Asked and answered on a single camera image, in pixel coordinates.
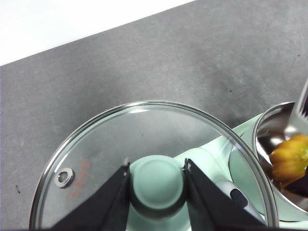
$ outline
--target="glass lid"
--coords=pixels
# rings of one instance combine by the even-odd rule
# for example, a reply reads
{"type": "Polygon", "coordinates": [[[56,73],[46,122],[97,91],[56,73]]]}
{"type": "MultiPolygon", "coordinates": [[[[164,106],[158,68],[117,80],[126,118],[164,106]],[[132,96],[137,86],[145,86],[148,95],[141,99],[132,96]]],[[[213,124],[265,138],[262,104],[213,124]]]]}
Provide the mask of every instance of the glass lid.
{"type": "Polygon", "coordinates": [[[278,226],[269,181],[251,150],[228,126],[182,104],[137,102],[97,115],[62,143],[38,184],[30,228],[53,226],[93,195],[124,162],[133,165],[142,157],[163,155],[184,165],[185,158],[190,158],[217,183],[233,181],[232,154],[239,155],[240,164],[249,166],[255,176],[251,183],[256,198],[249,200],[267,225],[278,226]]]}

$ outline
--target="stainless steel bowl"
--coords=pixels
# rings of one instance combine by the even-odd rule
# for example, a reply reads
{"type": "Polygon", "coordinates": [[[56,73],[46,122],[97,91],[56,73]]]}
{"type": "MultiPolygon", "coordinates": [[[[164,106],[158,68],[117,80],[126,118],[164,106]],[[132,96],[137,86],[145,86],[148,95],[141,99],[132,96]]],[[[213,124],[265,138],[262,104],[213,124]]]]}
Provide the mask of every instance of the stainless steel bowl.
{"type": "Polygon", "coordinates": [[[280,217],[284,220],[290,220],[288,218],[292,218],[291,220],[294,220],[294,217],[298,218],[295,220],[300,220],[300,217],[304,215],[306,220],[308,220],[308,198],[282,189],[280,184],[273,180],[272,164],[269,158],[269,155],[279,143],[290,138],[286,135],[290,133],[285,130],[287,128],[288,120],[294,104],[294,102],[278,104],[268,109],[259,118],[252,133],[252,149],[254,154],[256,154],[263,170],[275,186],[273,187],[273,191],[276,194],[275,199],[279,214],[281,215],[280,207],[283,207],[281,205],[282,203],[286,203],[293,208],[288,209],[288,211],[283,211],[282,216],[280,217]]]}

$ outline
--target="yellow food item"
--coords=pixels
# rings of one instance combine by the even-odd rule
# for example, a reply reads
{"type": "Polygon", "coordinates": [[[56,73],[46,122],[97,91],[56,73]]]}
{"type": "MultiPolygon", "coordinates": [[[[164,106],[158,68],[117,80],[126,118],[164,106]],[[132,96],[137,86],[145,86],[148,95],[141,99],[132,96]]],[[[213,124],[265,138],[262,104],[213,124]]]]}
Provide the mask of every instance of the yellow food item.
{"type": "Polygon", "coordinates": [[[277,145],[269,156],[272,173],[283,187],[303,177],[308,166],[308,136],[300,134],[277,145]]]}

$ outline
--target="gray countertop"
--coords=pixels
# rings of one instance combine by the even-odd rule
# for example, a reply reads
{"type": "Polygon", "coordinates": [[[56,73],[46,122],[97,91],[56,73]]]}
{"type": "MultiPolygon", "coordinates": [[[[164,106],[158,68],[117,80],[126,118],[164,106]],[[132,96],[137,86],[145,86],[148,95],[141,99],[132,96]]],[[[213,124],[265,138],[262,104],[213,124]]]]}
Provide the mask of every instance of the gray countertop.
{"type": "Polygon", "coordinates": [[[176,101],[234,127],[295,100],[307,12],[304,0],[195,1],[2,66],[1,228],[27,228],[53,152],[108,108],[176,101]]]}

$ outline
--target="mint green knob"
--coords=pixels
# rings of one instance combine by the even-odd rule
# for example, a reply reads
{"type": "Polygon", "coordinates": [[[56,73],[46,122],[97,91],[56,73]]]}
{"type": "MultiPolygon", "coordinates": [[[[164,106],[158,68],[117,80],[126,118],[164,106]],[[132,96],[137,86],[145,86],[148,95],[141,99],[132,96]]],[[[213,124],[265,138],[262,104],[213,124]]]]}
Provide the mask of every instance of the mint green knob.
{"type": "Polygon", "coordinates": [[[131,167],[131,203],[143,216],[167,218],[185,202],[184,176],[180,163],[168,156],[151,155],[131,167]]]}

